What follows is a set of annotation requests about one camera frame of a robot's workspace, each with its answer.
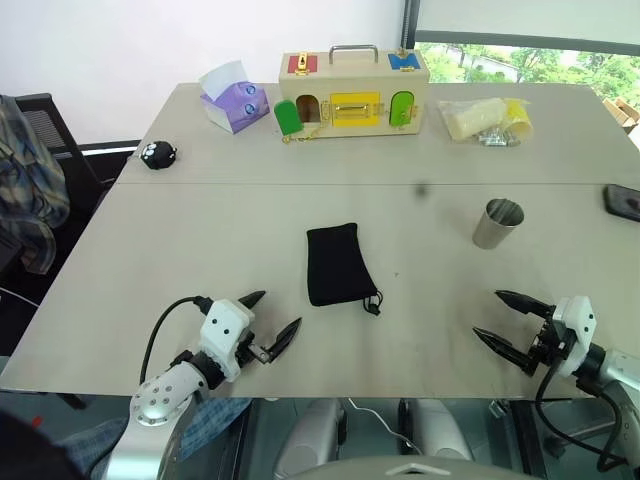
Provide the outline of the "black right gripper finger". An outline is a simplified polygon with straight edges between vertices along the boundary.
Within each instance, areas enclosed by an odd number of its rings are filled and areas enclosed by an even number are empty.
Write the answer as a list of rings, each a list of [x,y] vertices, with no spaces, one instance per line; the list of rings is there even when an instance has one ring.
[[[524,315],[533,314],[538,317],[550,317],[555,311],[554,305],[549,305],[528,295],[511,290],[496,290],[495,295],[511,309]]]
[[[516,365],[524,373],[532,372],[530,357],[516,349],[509,341],[486,329],[473,327],[472,330],[494,353]]]

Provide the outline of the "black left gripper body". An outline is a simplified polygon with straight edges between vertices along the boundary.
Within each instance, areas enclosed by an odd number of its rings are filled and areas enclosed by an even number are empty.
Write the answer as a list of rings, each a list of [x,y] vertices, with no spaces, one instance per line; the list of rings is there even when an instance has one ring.
[[[271,363],[271,353],[264,347],[254,343],[255,334],[249,328],[245,328],[239,337],[235,351],[235,359],[241,369],[257,360],[261,364]]]

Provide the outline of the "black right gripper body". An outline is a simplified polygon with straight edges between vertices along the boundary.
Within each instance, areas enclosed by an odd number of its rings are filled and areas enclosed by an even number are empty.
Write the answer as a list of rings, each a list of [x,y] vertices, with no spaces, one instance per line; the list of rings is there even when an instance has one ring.
[[[522,368],[526,375],[533,375],[539,364],[551,367],[556,361],[563,363],[576,344],[575,331],[554,318],[558,310],[552,305],[544,316],[541,330],[526,353],[527,362]]]

